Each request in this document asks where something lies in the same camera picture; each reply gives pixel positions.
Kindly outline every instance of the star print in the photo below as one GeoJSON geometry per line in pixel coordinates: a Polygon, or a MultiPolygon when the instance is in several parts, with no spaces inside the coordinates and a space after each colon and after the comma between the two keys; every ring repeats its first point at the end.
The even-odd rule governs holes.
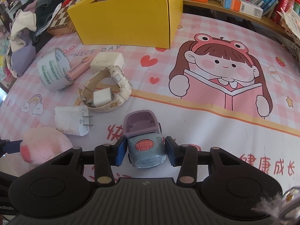
{"type": "Polygon", "coordinates": [[[287,97],[285,100],[286,100],[287,104],[289,105],[289,107],[293,107],[293,101],[289,97],[287,97]]]}

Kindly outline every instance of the qr code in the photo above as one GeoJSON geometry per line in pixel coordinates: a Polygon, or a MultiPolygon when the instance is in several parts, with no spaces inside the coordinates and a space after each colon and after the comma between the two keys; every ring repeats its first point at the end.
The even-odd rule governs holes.
{"type": "Polygon", "coordinates": [[[245,4],[242,4],[241,12],[245,10],[245,4]]]}
{"type": "Polygon", "coordinates": [[[261,10],[254,8],[254,11],[253,11],[254,16],[259,17],[261,15],[261,13],[262,13],[261,10]]]}

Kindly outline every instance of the red heart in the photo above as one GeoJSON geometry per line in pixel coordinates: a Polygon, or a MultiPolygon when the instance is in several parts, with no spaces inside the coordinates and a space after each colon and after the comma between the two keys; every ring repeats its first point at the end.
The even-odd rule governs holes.
{"type": "Polygon", "coordinates": [[[159,82],[159,78],[151,77],[151,78],[149,79],[149,81],[150,81],[151,84],[155,85],[156,83],[159,82]]]}
{"type": "Polygon", "coordinates": [[[164,48],[155,48],[155,50],[157,50],[157,51],[159,51],[159,52],[165,52],[166,51],[166,49],[164,49],[164,48]]]}
{"type": "Polygon", "coordinates": [[[153,66],[157,63],[158,63],[158,59],[157,58],[150,59],[149,55],[143,56],[141,58],[141,66],[142,67],[150,67],[150,66],[153,66]]]}

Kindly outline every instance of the gray ribbed plate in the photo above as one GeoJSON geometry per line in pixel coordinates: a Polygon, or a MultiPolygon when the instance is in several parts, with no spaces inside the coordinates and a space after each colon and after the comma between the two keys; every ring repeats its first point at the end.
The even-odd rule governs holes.
{"type": "Polygon", "coordinates": [[[270,218],[235,221],[209,210],[196,191],[181,188],[172,178],[121,178],[98,188],[78,211],[55,219],[18,215],[10,225],[271,225],[270,218]]]}

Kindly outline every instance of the cartoon girl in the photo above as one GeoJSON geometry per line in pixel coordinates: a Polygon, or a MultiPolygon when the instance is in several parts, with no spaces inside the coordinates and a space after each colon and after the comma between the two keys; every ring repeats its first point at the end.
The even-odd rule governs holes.
{"type": "Polygon", "coordinates": [[[169,75],[172,94],[253,117],[266,117],[273,104],[262,68],[248,48],[207,34],[180,47],[169,75]]]}

